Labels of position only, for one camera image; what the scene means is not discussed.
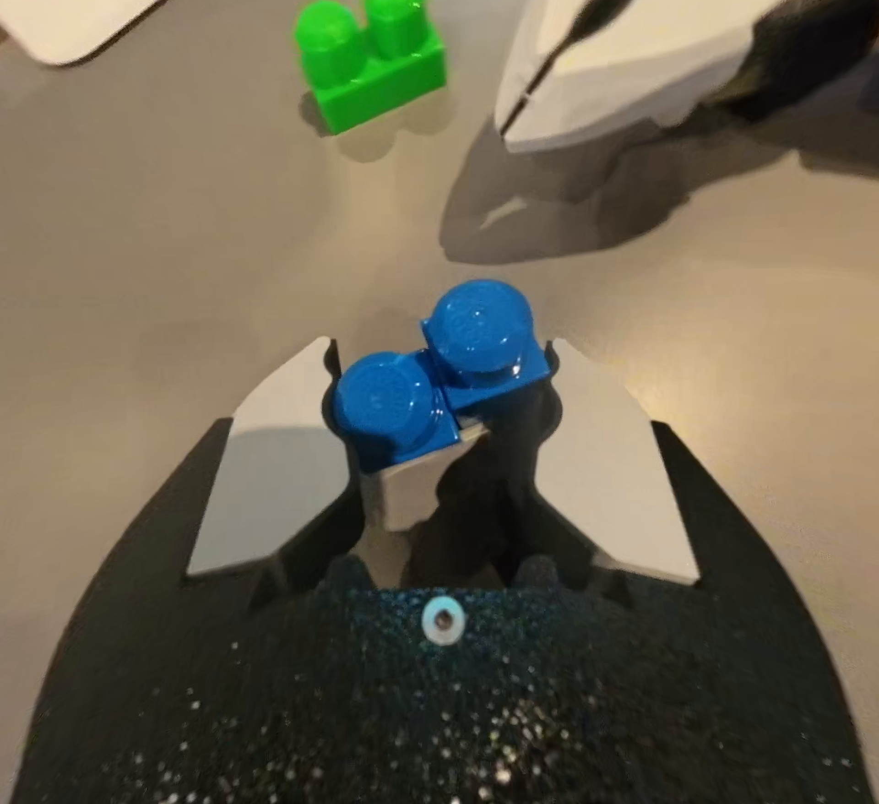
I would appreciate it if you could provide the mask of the green building block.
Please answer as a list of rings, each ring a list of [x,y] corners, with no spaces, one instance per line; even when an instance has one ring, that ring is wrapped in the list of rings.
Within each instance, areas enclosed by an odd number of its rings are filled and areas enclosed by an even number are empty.
[[[363,0],[365,21],[336,0],[314,0],[292,30],[320,117],[337,135],[447,84],[445,43],[427,0]]]

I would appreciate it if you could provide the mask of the grey building block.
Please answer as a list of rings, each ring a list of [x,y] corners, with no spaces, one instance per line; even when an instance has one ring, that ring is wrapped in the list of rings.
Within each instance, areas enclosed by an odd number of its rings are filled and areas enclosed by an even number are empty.
[[[465,421],[456,444],[374,473],[360,472],[358,486],[368,528],[401,533],[427,521],[439,506],[441,479],[487,435],[488,427],[471,418]]]

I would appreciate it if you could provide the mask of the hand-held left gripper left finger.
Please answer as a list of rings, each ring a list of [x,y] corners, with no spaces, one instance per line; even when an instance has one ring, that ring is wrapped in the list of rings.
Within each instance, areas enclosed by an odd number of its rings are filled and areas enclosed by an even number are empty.
[[[270,373],[233,414],[186,575],[268,561],[289,578],[321,578],[363,533],[343,439],[326,401],[335,341],[317,337]]]

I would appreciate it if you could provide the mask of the blue building block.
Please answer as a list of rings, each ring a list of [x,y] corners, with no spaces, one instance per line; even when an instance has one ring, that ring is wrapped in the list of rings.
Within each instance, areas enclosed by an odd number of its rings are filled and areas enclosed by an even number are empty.
[[[423,348],[357,359],[335,385],[333,419],[363,473],[456,446],[463,416],[484,418],[550,375],[531,304],[508,282],[454,286],[421,329]]]

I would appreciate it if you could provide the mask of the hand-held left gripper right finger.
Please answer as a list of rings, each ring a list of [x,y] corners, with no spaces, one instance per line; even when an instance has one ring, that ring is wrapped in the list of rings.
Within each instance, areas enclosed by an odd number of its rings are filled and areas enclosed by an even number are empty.
[[[651,418],[568,340],[551,350],[561,416],[537,451],[538,495],[591,544],[599,568],[695,585],[700,568]]]

